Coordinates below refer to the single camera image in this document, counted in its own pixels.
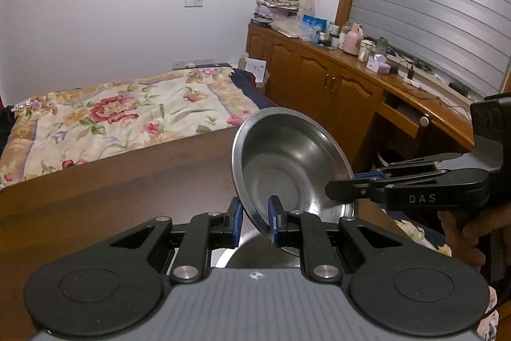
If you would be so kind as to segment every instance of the bowl rim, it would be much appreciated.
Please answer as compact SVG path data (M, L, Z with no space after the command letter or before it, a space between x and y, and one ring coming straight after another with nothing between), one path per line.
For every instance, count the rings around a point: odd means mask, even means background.
M321 126L318 122L311 119L310 117L305 116L303 113L284 107L268 107L266 109L260 109L259 111L247 117L247 119L242 123L236 132L231 153L231 170L233 174L234 189L236 190L236 194L238 195L250 221L256 227L256 229L259 230L259 232L268 240L271 240L270 226L266 221L264 221L261 214L257 211L256 206L254 205L254 202L252 201L252 198L250 197L245 186L245 181L243 180L242 155L243 147L250 130L262 119L273 115L294 116L308 122L310 125L315 127L315 129L324 135L325 138L334 146L335 150L346 165L349 178L353 178L354 176L346 155L344 152L342 152L342 149L339 147L339 144L335 141L335 139L326 131L323 126ZM351 203L346 206L347 210L345 215L352 216L354 214L354 204Z

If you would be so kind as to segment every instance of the jar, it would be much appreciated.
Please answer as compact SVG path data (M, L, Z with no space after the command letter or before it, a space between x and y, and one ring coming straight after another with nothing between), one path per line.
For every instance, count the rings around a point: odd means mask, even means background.
M340 30L339 25L332 25L330 27L330 33L332 35L339 35L339 30Z
M339 35L332 34L332 43L329 46L329 49L337 49L339 48Z
M375 43L370 40L362 40L360 41L360 49L358 50L358 61L362 63L367 63L369 60L370 52L372 48L375 46Z
M378 40L376 41L375 53L382 54L382 55L387 54L388 46L389 46L389 43L387 41L387 38L383 38L382 36L380 36L380 38L378 38Z

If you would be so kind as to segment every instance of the pink thermos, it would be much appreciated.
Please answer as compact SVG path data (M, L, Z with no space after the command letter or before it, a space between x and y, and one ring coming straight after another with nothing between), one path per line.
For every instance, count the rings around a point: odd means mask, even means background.
M359 24L353 24L351 31L346 34L342 50L348 54L358 55L358 43L364 39L362 28Z

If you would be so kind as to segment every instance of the floral bedspread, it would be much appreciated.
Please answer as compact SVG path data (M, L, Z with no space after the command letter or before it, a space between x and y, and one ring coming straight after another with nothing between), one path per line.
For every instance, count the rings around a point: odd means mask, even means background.
M257 106L231 68L48 93L16 110L0 159L0 189L108 156L241 125Z

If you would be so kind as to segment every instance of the desk surface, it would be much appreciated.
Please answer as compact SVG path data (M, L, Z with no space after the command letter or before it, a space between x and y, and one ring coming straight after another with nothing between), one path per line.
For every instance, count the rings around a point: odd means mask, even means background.
M283 37L287 42L292 42L300 48L310 49L331 61L349 67L349 69L357 74L405 100L422 113L430 115L434 125L446 132L466 149L474 147L472 124L466 117L461 116L441 103L433 94L418 90L403 80L402 77L398 75L375 74L367 70L365 64L358 61L357 57L346 54L340 49L331 50L324 46L313 45L296 38L290 39L272 29L255 27L253 25L251 25L251 28L257 31L260 30L271 37ZM458 105L462 106L468 113L470 112L469 106L465 102L459 101L459 103L456 103L456 106Z
M224 129L151 147L156 153L145 148L105 158L101 164L76 166L37 178L32 184L38 186L30 185L34 180L16 185L19 192L23 184L27 186L22 192L25 203L15 212L0 203L0 339L21 341L34 335L22 291L26 279L43 264L153 217L167 215L178 224L198 213L225 211L236 195L231 175L236 131ZM158 169L142 163L148 158L158 160L153 164ZM131 175L129 166L140 167L139 176L119 179L119 172ZM98 187L93 179L99 176L111 176L112 181ZM73 185L86 180L89 190ZM48 198L46 203L39 199L41 193L58 187L65 195L77 192L71 198ZM359 216L403 235L369 200L361 201ZM245 221L243 230L247 227L251 225Z

